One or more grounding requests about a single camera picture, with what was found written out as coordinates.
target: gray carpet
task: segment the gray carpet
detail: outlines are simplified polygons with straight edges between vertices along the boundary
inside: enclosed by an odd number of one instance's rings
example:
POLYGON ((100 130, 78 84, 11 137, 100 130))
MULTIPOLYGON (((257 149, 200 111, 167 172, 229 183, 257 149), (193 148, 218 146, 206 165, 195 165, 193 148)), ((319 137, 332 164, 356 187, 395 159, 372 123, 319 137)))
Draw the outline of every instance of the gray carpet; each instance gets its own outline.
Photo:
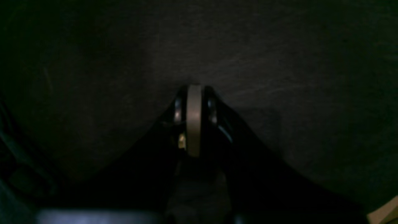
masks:
POLYGON ((398 2, 43 2, 5 14, 0 91, 72 181, 201 83, 316 183, 368 210, 397 194, 398 2))

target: carpeted floor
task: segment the carpeted floor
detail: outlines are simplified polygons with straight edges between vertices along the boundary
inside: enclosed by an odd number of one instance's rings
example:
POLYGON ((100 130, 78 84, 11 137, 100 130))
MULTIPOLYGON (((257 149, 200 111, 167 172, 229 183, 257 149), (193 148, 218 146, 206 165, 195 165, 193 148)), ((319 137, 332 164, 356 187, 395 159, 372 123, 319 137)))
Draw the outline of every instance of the carpeted floor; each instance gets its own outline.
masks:
POLYGON ((368 210, 397 194, 397 2, 41 2, 3 14, 0 92, 72 181, 201 83, 311 180, 368 210))

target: beige object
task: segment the beige object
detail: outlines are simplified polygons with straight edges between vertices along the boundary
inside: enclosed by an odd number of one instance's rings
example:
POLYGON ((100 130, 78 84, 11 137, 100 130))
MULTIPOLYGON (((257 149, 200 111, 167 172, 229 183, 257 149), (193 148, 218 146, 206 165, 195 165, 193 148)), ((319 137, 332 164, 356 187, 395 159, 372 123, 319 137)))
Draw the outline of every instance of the beige object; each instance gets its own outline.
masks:
POLYGON ((202 87, 191 85, 187 97, 187 153, 192 157, 200 155, 200 132, 202 112, 202 87))
POLYGON ((394 219, 398 219, 398 196, 368 214, 370 224, 387 224, 394 219))

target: metal band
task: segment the metal band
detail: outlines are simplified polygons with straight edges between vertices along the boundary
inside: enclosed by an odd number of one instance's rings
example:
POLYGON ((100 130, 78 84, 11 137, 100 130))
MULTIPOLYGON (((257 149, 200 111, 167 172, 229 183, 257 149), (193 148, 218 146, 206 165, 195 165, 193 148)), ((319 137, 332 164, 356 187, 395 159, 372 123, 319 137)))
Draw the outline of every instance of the metal band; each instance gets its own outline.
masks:
POLYGON ((192 157, 200 155, 201 112, 202 87, 191 85, 187 97, 187 152, 192 157))

